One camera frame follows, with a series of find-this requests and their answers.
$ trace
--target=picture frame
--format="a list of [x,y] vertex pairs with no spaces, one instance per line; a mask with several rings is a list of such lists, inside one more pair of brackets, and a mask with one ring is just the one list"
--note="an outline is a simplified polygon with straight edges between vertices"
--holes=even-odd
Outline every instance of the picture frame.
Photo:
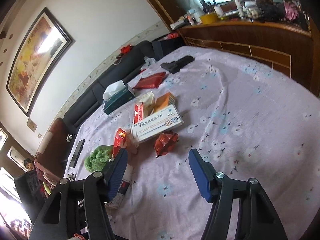
[[72,42],[71,36],[45,7],[20,44],[6,85],[27,117],[44,82]]

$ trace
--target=bed sheet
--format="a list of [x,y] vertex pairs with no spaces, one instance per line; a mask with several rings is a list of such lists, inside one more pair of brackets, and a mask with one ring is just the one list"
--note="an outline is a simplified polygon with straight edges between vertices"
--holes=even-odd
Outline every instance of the bed sheet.
[[[164,71],[160,64],[185,55],[195,61],[169,74],[156,98],[170,91],[184,124],[179,141],[166,156],[156,158],[154,140],[139,146],[132,183],[118,210],[111,212],[115,234],[130,240],[200,239],[211,204],[200,195],[188,163],[198,149],[205,161],[232,179],[259,180],[284,225],[288,239],[299,239],[320,206],[320,101],[280,72],[234,54],[181,47],[130,82]],[[85,157],[99,145],[112,145],[116,130],[129,128],[132,100],[106,116],[100,107],[81,126],[86,139],[73,172],[76,179],[90,173]],[[238,202],[228,239],[236,230]]]

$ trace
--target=orange box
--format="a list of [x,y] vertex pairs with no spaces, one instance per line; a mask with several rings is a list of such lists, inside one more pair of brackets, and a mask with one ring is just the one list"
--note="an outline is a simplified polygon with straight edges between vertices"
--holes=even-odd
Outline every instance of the orange box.
[[153,109],[153,112],[158,112],[161,109],[166,108],[169,105],[174,105],[175,97],[170,92],[164,94],[163,96],[160,96],[156,100],[155,108]]

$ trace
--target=green tissue box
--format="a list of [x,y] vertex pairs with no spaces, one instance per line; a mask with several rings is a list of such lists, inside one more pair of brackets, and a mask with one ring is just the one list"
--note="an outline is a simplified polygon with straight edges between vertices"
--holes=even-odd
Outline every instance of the green tissue box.
[[110,100],[104,103],[103,112],[105,114],[110,114],[114,110],[118,109],[120,106],[124,105],[126,102],[129,102],[131,99],[134,99],[134,91],[130,86],[125,85],[125,88],[114,94]]

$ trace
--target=black storage box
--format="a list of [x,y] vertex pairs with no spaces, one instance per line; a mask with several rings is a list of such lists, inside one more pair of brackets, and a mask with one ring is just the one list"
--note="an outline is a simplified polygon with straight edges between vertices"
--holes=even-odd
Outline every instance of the black storage box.
[[185,45],[181,37],[159,41],[165,36],[167,36],[167,34],[152,41],[152,47],[155,52],[155,59],[157,61],[163,58],[165,55],[169,54],[170,52],[173,52],[177,48]]

